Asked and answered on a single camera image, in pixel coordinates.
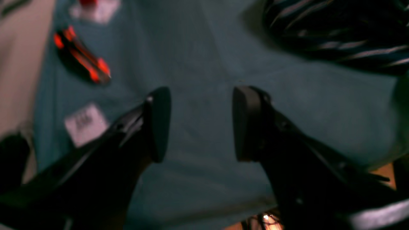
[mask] red object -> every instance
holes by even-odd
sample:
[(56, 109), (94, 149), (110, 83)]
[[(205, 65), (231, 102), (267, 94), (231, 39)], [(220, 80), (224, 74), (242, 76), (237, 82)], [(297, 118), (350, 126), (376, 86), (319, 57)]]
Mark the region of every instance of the red object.
[(54, 34), (54, 42), (61, 54), (72, 57), (77, 67), (95, 83), (107, 83), (111, 79), (107, 63), (91, 53), (75, 34), (74, 28), (59, 30)]
[(95, 6), (98, 3), (98, 0), (79, 0), (79, 3), (83, 7)]

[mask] striped fabric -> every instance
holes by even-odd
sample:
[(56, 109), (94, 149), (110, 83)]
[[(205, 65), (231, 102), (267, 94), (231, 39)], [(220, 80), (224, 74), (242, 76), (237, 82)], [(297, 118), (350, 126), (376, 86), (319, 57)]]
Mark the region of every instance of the striped fabric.
[(393, 75), (409, 70), (409, 0), (267, 0), (263, 22), (307, 56)]

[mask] white label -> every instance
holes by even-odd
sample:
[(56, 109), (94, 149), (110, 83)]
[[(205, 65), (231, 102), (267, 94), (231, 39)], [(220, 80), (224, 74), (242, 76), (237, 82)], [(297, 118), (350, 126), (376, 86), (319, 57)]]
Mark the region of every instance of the white label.
[(103, 113), (95, 104), (85, 108), (65, 119), (65, 128), (76, 147), (81, 147), (98, 138), (108, 128)]
[(95, 7), (82, 7), (79, 2), (70, 8), (73, 18), (107, 24), (121, 5), (120, 0), (98, 0)]

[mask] red tag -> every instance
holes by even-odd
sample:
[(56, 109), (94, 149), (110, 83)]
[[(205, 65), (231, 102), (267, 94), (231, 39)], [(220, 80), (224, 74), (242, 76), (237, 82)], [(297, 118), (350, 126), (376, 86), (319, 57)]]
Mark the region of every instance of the red tag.
[(90, 7), (90, 6), (96, 6), (98, 0), (79, 0), (81, 3), (81, 6), (83, 7)]

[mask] floor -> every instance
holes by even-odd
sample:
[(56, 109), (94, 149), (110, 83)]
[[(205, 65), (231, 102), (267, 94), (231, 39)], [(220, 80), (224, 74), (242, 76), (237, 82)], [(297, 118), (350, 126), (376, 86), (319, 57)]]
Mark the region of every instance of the floor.
[[(30, 124), (33, 119), (34, 97), (54, 2), (32, 0), (0, 18), (0, 135), (14, 131), (21, 124)], [(35, 165), (32, 153), (24, 181), (35, 174)]]

